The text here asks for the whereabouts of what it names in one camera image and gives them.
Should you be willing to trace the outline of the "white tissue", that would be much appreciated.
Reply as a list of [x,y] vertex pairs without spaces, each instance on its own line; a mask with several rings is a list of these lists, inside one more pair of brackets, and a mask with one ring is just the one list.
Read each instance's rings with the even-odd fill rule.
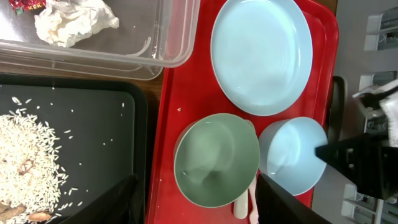
[[103,29],[119,27],[119,18],[103,0],[47,1],[34,19],[39,39],[64,48]]

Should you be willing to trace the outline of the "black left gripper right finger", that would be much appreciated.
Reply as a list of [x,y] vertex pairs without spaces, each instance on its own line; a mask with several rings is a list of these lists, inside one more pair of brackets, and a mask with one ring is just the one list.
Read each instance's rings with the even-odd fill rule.
[[330,224],[265,174],[257,176],[259,224]]

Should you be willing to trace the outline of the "light blue plate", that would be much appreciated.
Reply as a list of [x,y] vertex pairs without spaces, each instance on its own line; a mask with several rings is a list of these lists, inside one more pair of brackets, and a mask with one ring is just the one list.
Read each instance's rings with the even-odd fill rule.
[[228,0],[211,35],[211,64],[226,97],[257,116],[281,113],[304,91],[313,62],[306,18],[293,0]]

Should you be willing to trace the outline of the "red snack wrapper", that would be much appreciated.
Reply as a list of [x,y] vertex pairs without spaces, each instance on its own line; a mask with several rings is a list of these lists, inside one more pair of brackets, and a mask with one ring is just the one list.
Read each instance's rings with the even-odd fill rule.
[[14,12],[19,15],[25,11],[31,11],[45,7],[46,0],[9,0]]

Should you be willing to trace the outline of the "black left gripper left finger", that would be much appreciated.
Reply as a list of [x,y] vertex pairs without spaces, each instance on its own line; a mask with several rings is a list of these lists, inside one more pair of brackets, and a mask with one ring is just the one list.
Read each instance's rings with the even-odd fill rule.
[[138,178],[130,174],[91,202],[83,210],[62,221],[61,224],[133,224],[139,223],[134,208]]

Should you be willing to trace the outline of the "green bowl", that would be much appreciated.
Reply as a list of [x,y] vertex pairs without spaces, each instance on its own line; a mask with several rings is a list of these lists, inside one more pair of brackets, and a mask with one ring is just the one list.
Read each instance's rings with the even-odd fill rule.
[[181,194],[204,208],[223,207],[249,188],[260,147],[252,122],[218,113],[189,124],[174,147],[174,178]]

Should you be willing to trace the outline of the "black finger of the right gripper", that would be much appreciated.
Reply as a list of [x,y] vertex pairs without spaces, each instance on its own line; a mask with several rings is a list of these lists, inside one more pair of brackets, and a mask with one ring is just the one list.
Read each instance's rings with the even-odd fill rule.
[[364,133],[315,148],[315,155],[357,186],[382,200],[397,195],[397,148],[386,134]]

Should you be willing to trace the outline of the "light blue bowl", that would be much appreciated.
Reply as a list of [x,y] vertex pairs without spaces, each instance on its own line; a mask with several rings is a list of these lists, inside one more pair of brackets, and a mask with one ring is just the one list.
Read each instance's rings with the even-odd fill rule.
[[259,170],[293,196],[309,191],[324,173],[326,163],[315,148],[328,144],[328,139],[312,118],[276,121],[263,130],[259,144]]

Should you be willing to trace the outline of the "rice and food scraps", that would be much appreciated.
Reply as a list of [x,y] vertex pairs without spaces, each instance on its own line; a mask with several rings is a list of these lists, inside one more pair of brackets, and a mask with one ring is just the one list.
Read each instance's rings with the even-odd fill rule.
[[1,223],[59,223],[72,202],[59,202],[68,175],[56,162],[58,138],[24,111],[1,115]]

